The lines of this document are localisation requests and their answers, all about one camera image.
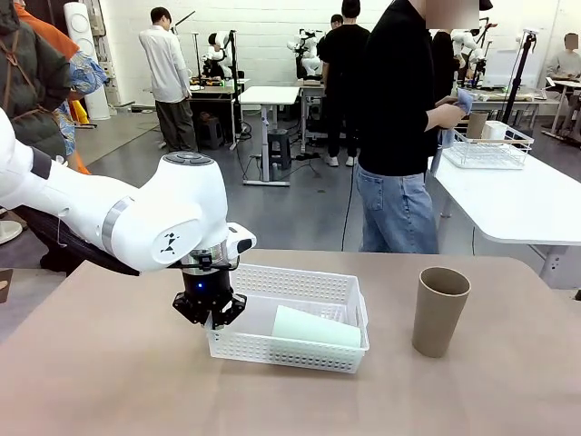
brown paper cup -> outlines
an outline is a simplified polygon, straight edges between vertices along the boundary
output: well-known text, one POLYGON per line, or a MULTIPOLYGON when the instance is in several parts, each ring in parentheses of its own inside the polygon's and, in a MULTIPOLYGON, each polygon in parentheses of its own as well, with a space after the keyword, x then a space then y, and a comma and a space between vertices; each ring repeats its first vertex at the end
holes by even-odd
POLYGON ((0 271, 0 304, 8 301, 8 291, 10 291, 13 272, 13 270, 0 271))
POLYGON ((466 277, 447 268, 422 272, 412 340, 416 350, 433 358, 446 354, 470 287, 466 277))
POLYGON ((488 121, 488 112, 473 112, 468 121, 468 139, 482 139, 482 131, 488 121))

black t-shirt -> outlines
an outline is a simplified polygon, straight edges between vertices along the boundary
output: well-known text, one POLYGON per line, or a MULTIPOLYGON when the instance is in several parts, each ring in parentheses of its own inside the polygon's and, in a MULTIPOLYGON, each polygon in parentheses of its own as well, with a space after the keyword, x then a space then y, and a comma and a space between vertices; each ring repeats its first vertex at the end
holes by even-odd
POLYGON ((363 52, 369 30, 359 25, 342 25, 331 30, 319 44, 320 59, 329 64, 327 94, 348 88, 362 75, 363 52))
POLYGON ((431 42, 426 21, 408 0, 395 0, 369 37, 365 57, 384 84, 360 96, 359 164, 370 173, 424 173, 438 149, 438 129, 425 132, 426 112, 436 105, 431 42))

wire rack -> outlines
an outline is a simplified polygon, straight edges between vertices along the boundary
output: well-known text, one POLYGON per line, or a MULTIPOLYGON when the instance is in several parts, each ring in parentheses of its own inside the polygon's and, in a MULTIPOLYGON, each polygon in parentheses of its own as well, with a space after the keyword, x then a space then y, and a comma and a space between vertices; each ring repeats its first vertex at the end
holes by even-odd
POLYGON ((468 126, 454 130, 451 147, 444 156, 455 166, 465 169, 522 170, 534 139, 507 126, 505 139, 468 139, 468 126))

paper cup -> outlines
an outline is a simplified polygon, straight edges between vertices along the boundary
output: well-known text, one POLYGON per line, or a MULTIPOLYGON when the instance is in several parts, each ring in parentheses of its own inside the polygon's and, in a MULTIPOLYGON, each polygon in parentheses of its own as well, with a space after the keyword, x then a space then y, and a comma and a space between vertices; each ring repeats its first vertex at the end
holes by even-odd
POLYGON ((285 306, 279 306, 276 312, 272 337, 352 348, 361 346, 361 331, 358 327, 285 306))
POLYGON ((488 119, 488 112, 473 112, 468 121, 468 139, 482 139, 482 131, 488 119))
POLYGON ((432 358, 446 354, 470 288, 468 279, 459 272, 447 268, 422 272, 412 339, 416 350, 432 358))

man in white shirt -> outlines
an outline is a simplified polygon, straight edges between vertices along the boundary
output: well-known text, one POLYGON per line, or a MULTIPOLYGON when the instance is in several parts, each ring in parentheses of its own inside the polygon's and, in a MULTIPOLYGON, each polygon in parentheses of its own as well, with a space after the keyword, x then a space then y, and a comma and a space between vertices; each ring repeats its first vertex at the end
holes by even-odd
POLYGON ((164 7, 152 10, 152 27, 139 34, 152 73, 153 98, 170 152, 197 150, 188 98, 190 77, 178 37, 170 32, 172 16, 164 7))

